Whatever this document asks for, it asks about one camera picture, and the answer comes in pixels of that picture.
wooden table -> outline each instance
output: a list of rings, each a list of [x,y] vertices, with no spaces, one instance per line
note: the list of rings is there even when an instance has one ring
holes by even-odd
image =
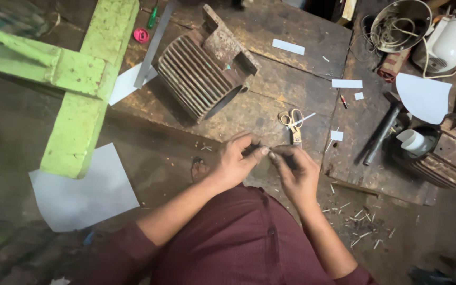
[[[135,27],[146,25],[154,4],[155,0],[141,1]],[[163,11],[166,3],[160,4],[158,11]],[[329,79],[341,78],[343,74],[351,30],[280,1],[256,0],[244,11],[236,10],[229,1],[211,6],[262,65],[252,78],[249,91],[237,95],[209,120],[195,124],[161,79],[156,78],[115,104],[109,115],[129,114],[215,141],[250,130],[275,146],[290,142],[290,131],[279,122],[278,113],[300,108],[304,116],[316,113],[301,128],[302,144],[314,160],[321,163],[338,100],[338,92],[331,88]],[[154,64],[169,43],[203,22],[202,4],[177,7]],[[273,39],[304,46],[305,55],[273,48]],[[149,42],[140,44],[130,40],[121,73],[143,61],[148,45]]]
[[[353,39],[362,34],[360,20],[368,14],[377,15],[387,4],[386,1],[358,2]],[[370,166],[362,164],[368,142],[390,108],[390,103],[383,94],[390,90],[396,92],[395,85],[386,83],[373,72],[379,64],[379,58],[371,56],[364,45],[362,37],[353,44],[344,73],[344,79],[363,80],[363,89],[340,90],[349,109],[345,110],[342,104],[337,102],[331,129],[336,130],[339,127],[339,131],[344,132],[344,138],[325,153],[322,172],[354,189],[386,194],[416,204],[433,205],[438,188],[396,166],[390,154],[384,150],[384,144]],[[421,76],[422,70],[408,62],[401,72]],[[449,94],[451,112],[456,95],[456,75],[441,81],[453,85]],[[357,92],[363,92],[363,100],[355,101],[354,93]]]

scissors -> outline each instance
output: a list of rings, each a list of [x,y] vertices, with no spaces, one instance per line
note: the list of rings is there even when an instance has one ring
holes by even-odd
[[[298,117],[298,121],[295,120],[294,113],[298,112],[300,116]],[[281,123],[285,124],[288,126],[288,128],[291,130],[292,134],[292,145],[297,145],[302,147],[302,137],[300,134],[300,127],[302,126],[303,123],[303,115],[302,112],[300,112],[299,109],[293,109],[291,112],[281,112],[279,113],[279,120],[281,120]]]

green metal beam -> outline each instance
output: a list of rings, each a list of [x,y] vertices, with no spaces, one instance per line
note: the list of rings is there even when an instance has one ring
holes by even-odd
[[[138,8],[138,0],[98,1],[80,53],[105,60],[99,88],[95,97],[65,94],[40,170],[69,178],[85,176]]]
[[[106,62],[0,31],[0,72],[97,97]]]

bare foot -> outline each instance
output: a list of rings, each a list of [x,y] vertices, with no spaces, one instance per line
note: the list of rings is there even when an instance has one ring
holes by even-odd
[[[205,164],[205,161],[199,157],[193,159],[193,164],[191,165],[191,178],[193,183],[196,183],[202,180],[207,173],[209,172],[210,167]]]

screwdriver handle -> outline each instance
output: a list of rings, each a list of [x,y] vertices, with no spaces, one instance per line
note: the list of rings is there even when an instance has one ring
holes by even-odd
[[[156,23],[156,13],[158,12],[158,5],[154,6],[152,13],[150,14],[149,21],[147,22],[147,28],[152,29]]]

